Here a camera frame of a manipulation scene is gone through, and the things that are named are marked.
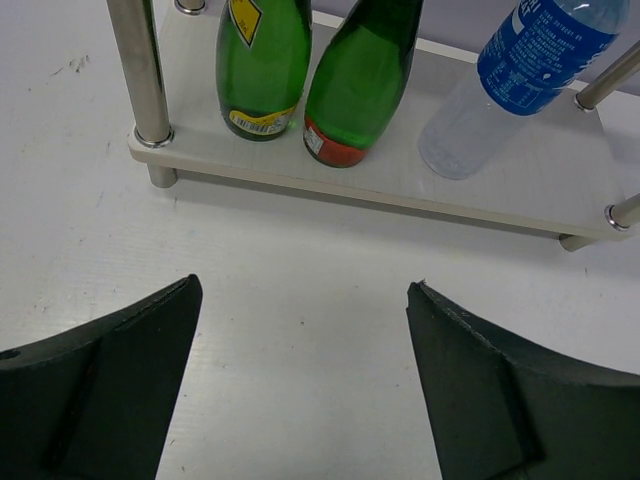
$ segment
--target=tabletop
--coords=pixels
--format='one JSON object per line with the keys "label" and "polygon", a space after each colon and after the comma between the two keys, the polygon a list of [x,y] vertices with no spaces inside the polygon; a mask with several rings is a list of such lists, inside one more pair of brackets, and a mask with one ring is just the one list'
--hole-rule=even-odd
{"label": "tabletop", "polygon": [[[197,176],[156,189],[126,148],[104,2],[8,3],[0,40],[0,350],[202,281],[158,479],[440,478],[404,312],[421,279],[546,347],[640,373],[640,238],[569,254]],[[600,112],[638,193],[640,100],[615,93]]]}

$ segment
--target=metal pole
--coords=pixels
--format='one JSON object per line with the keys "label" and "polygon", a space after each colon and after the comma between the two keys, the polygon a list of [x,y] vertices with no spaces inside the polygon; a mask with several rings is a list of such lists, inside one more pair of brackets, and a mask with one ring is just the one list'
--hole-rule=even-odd
{"label": "metal pole", "polygon": [[[609,225],[621,232],[636,223],[640,223],[640,194],[628,198],[618,205],[608,206],[604,211],[604,215]],[[596,240],[591,238],[560,235],[560,244],[569,252],[575,252],[595,242]]]}
{"label": "metal pole", "polygon": [[640,70],[640,41],[631,47],[590,85],[575,96],[576,105],[584,111],[596,108],[602,100]]}
{"label": "metal pole", "polygon": [[174,5],[185,15],[200,15],[207,9],[205,0],[175,0]]}
{"label": "metal pole", "polygon": [[[136,121],[135,137],[149,148],[173,140],[153,20],[152,0],[107,0],[124,78]],[[172,168],[149,165],[151,182],[167,188],[178,180]]]}

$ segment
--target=red label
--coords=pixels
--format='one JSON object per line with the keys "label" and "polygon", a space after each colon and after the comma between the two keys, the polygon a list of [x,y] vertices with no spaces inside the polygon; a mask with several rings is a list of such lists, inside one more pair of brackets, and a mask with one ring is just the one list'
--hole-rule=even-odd
{"label": "red label", "polygon": [[369,151],[334,142],[318,130],[308,115],[304,116],[304,143],[321,162],[331,167],[353,167]]}

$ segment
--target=shelf board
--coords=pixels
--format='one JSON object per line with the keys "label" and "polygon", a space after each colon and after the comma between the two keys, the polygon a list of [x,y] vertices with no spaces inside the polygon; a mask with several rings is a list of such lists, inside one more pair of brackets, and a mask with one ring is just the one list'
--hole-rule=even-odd
{"label": "shelf board", "polygon": [[[316,162],[302,143],[304,99],[293,125],[266,143],[243,140],[225,126],[215,87],[220,5],[199,17],[171,8],[160,52],[174,141],[149,149],[130,135],[132,156],[144,163],[430,211],[545,232],[621,240],[605,221],[606,205],[624,200],[596,112],[584,114],[564,92],[534,117],[478,174],[452,181],[421,160],[416,141],[425,121],[468,69],[475,55],[419,40],[411,78],[389,128],[350,169]],[[340,19],[314,14],[309,79]]]}

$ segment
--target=bottle label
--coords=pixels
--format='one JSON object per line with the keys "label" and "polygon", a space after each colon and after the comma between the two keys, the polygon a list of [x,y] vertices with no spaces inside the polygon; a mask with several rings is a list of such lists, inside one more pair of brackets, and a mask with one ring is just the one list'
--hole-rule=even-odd
{"label": "bottle label", "polygon": [[368,152],[330,140],[318,130],[308,115],[304,117],[304,143],[321,162],[332,167],[352,167]]}
{"label": "bottle label", "polygon": [[505,110],[532,115],[616,37],[578,22],[554,0],[522,0],[480,53],[478,75]]}
{"label": "bottle label", "polygon": [[289,119],[295,109],[294,105],[291,108],[265,115],[264,117],[251,117],[239,110],[231,110],[229,112],[229,120],[238,128],[253,135],[275,135],[287,128]]}
{"label": "bottle label", "polygon": [[231,19],[247,47],[251,47],[262,18],[262,11],[253,0],[229,0]]}

